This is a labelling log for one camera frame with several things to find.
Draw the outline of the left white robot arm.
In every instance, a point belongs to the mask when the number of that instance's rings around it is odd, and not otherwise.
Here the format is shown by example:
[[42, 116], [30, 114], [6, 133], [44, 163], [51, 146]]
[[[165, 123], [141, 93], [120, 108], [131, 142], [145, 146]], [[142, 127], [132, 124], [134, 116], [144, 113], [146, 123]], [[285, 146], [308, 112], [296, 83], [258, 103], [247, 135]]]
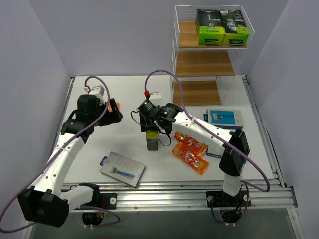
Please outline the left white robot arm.
[[104, 212], [115, 208], [115, 196], [103, 196], [99, 186], [93, 183], [80, 183], [66, 192], [62, 191], [62, 186], [76, 155], [94, 128], [119, 123], [122, 118], [113, 98], [108, 102], [92, 94], [78, 98], [77, 109], [62, 126], [49, 166], [17, 197], [26, 220], [60, 227], [69, 212], [84, 207], [98, 210], [97, 213], [84, 213], [85, 223], [96, 227], [102, 222]]

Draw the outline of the tall green black razor box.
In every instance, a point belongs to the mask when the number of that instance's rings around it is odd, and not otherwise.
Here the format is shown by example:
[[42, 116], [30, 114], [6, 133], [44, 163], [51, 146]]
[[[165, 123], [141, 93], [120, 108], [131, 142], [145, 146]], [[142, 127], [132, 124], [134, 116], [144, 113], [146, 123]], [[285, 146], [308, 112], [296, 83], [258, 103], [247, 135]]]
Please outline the tall green black razor box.
[[222, 45], [244, 46], [250, 36], [241, 10], [220, 10], [222, 25], [225, 31]]

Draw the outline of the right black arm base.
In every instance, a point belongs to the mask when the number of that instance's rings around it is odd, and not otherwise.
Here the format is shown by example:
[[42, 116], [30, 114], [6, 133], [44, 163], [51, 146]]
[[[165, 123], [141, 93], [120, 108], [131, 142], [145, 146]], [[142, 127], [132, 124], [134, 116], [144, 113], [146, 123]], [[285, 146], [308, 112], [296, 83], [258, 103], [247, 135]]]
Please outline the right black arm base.
[[251, 200], [248, 199], [247, 190], [240, 190], [236, 196], [230, 196], [223, 191], [206, 191], [206, 201], [208, 207], [213, 208], [236, 208], [246, 206], [247, 200], [248, 206], [251, 206]]

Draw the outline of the black green razor pack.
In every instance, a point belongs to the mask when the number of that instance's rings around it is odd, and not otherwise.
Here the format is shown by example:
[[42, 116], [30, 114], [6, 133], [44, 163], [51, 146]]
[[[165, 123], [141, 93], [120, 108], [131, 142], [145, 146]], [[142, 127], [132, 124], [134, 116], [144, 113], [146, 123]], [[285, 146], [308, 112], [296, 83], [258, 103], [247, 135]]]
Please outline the black green razor pack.
[[195, 24], [199, 45], [222, 45], [225, 30], [219, 10], [198, 9]]

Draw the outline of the small black green razor box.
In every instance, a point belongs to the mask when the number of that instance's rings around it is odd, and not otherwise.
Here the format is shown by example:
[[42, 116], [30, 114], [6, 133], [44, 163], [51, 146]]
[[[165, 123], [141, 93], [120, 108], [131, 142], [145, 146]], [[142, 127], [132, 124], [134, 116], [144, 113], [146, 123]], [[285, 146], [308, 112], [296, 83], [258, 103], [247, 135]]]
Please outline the small black green razor box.
[[146, 143], [148, 151], [158, 151], [159, 148], [159, 136], [156, 131], [146, 131]]

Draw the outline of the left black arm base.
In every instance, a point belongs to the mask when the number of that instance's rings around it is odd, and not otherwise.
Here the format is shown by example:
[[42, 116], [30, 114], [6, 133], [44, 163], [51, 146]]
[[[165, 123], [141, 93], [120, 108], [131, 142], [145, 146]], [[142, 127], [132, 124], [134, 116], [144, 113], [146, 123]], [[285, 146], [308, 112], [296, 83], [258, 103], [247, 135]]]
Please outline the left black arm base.
[[117, 207], [117, 194], [116, 193], [102, 193], [100, 196], [99, 205], [103, 209], [114, 210]]

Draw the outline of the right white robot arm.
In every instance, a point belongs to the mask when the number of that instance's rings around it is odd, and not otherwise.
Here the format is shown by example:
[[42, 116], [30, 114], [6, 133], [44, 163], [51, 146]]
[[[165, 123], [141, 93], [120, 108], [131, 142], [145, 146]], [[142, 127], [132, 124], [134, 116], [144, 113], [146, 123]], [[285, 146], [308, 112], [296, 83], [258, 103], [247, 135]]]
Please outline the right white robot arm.
[[194, 137], [220, 156], [219, 168], [224, 173], [221, 199], [226, 205], [234, 205], [239, 200], [242, 185], [242, 171], [250, 152], [245, 133], [234, 132], [206, 123], [190, 115], [185, 107], [173, 103], [165, 106], [154, 105], [144, 100], [138, 113], [148, 122], [165, 132], [180, 132]]

